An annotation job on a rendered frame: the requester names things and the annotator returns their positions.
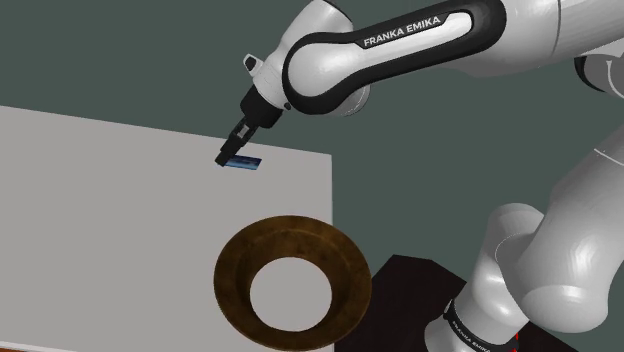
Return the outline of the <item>dark robot stand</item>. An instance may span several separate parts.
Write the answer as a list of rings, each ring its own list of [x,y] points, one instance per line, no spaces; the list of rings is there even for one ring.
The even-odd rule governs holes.
[[[335,352],[578,352],[526,319],[492,250],[464,281],[430,259],[394,255],[372,278],[359,325]]]

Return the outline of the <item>blue flat phone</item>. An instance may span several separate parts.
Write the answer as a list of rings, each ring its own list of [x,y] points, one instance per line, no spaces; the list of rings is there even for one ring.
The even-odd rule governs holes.
[[[257,170],[260,163],[260,158],[235,155],[226,162],[226,166],[248,170]]]

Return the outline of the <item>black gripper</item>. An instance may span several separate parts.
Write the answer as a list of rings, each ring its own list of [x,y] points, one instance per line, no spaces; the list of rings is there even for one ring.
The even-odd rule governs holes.
[[[240,103],[244,117],[232,129],[225,143],[220,148],[215,162],[226,166],[237,162],[237,153],[248,143],[258,127],[272,128],[283,114],[283,110],[268,102],[252,85]]]

